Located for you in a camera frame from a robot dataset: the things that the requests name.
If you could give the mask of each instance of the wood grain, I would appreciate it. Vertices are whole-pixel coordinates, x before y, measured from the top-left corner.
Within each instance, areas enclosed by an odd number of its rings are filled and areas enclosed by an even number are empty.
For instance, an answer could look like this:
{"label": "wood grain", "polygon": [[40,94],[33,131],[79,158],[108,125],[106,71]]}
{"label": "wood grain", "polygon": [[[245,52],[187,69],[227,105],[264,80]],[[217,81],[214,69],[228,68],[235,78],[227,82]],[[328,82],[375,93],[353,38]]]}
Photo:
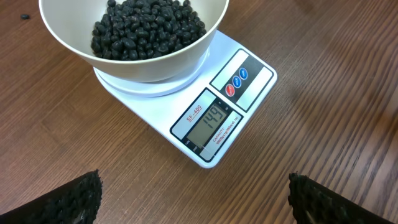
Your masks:
{"label": "wood grain", "polygon": [[397,15],[396,0],[231,0],[220,30],[279,81],[205,170],[106,92],[37,1],[0,0],[0,213],[99,169],[97,223],[293,223],[297,171],[398,223]]}

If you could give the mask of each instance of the digital kitchen scale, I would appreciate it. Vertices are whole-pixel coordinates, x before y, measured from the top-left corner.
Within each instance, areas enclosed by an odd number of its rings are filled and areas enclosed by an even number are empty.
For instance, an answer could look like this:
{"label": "digital kitchen scale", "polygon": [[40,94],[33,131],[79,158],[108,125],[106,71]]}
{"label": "digital kitchen scale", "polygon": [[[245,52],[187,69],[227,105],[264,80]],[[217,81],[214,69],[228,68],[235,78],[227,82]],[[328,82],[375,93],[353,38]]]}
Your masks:
{"label": "digital kitchen scale", "polygon": [[217,165],[277,81],[273,68],[219,31],[189,75],[136,83],[95,73],[114,97],[204,168]]}

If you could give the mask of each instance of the bowl rim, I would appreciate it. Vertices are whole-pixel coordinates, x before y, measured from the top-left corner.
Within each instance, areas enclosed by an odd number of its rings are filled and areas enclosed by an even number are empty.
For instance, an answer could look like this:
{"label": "bowl rim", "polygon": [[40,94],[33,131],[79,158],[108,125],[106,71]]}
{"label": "bowl rim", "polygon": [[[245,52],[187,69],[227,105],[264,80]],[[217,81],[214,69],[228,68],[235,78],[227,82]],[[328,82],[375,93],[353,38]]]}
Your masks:
{"label": "bowl rim", "polygon": [[114,64],[121,64],[121,65],[136,65],[136,64],[143,64],[143,63],[151,63],[151,62],[157,62],[159,60],[164,60],[167,58],[171,58],[177,54],[183,53],[185,51],[188,51],[189,49],[193,48],[194,46],[196,46],[199,42],[201,42],[203,39],[205,39],[206,37],[208,37],[211,33],[213,33],[213,31],[219,26],[219,24],[221,23],[221,21],[223,20],[226,11],[228,9],[228,5],[229,5],[229,0],[226,0],[225,2],[225,6],[223,9],[223,12],[221,13],[220,17],[218,18],[217,22],[214,24],[214,26],[201,38],[199,38],[197,41],[195,41],[195,43],[189,45],[188,47],[185,47],[182,50],[176,51],[174,53],[168,54],[168,55],[164,55],[158,58],[151,58],[151,59],[145,59],[145,60],[137,60],[137,61],[121,61],[121,60],[110,60],[110,59],[103,59],[103,58],[99,58],[99,57],[95,57],[89,54],[86,54],[84,52],[81,52],[77,49],[75,49],[74,47],[70,46],[69,44],[67,44],[66,42],[64,42],[57,34],[55,34],[55,32],[51,29],[51,27],[49,26],[49,24],[47,23],[47,19],[45,18],[45,14],[43,13],[43,4],[44,0],[39,0],[39,9],[40,9],[40,15],[42,16],[42,20],[46,26],[46,28],[50,31],[50,33],[56,38],[57,41],[59,41],[62,45],[64,45],[66,48],[68,48],[69,50],[71,50],[72,52],[81,55],[83,57],[89,58],[91,60],[95,60],[98,62],[106,62],[106,63],[114,63]]}

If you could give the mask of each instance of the white bowl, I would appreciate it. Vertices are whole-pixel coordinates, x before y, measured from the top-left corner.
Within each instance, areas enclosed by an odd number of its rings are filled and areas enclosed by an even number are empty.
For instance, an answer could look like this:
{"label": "white bowl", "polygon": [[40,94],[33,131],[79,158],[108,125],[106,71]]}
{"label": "white bowl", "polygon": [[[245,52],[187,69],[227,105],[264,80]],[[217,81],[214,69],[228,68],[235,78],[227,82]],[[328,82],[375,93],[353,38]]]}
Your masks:
{"label": "white bowl", "polygon": [[94,56],[90,47],[91,32],[94,23],[100,21],[106,12],[107,0],[39,0],[39,7],[51,34],[92,66],[118,78],[155,82],[195,68],[213,40],[229,0],[191,0],[191,3],[193,10],[206,24],[206,35],[178,52],[141,61],[116,61]]}

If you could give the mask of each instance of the digital display screen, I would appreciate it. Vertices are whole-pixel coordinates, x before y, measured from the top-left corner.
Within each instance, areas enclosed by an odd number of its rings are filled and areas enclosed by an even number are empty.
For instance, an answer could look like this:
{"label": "digital display screen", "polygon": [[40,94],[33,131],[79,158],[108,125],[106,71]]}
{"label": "digital display screen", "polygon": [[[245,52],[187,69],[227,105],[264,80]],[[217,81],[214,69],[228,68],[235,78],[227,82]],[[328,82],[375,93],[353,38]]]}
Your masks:
{"label": "digital display screen", "polygon": [[202,148],[226,117],[226,111],[222,110],[216,104],[211,105],[210,110],[199,120],[187,138],[189,141]]}

